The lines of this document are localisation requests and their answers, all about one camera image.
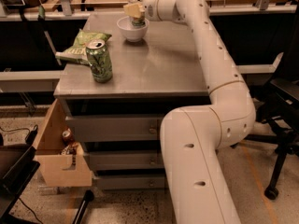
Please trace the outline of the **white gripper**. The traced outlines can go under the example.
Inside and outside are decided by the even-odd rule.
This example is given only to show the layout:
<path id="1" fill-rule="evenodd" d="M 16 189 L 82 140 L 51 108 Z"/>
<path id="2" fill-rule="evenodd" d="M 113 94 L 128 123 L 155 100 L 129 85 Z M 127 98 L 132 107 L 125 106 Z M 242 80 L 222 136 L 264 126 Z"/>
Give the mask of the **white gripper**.
<path id="1" fill-rule="evenodd" d="M 141 3 L 127 4 L 123 7 L 124 13 L 133 18 L 141 18 L 145 14 L 149 21 L 160 21 L 158 2 L 159 0 L 144 0 L 143 6 Z"/>

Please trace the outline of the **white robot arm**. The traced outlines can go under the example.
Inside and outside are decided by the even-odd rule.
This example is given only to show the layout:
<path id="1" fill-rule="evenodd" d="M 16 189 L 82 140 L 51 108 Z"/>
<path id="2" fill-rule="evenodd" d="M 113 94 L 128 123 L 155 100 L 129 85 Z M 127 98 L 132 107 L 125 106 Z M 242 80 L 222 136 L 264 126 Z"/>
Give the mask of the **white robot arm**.
<path id="1" fill-rule="evenodd" d="M 161 150 L 177 224 L 241 224 L 216 150 L 243 140 L 255 106 L 243 77 L 209 18 L 206 0 L 144 0 L 151 21 L 191 29 L 209 105 L 170 111 L 160 129 Z"/>

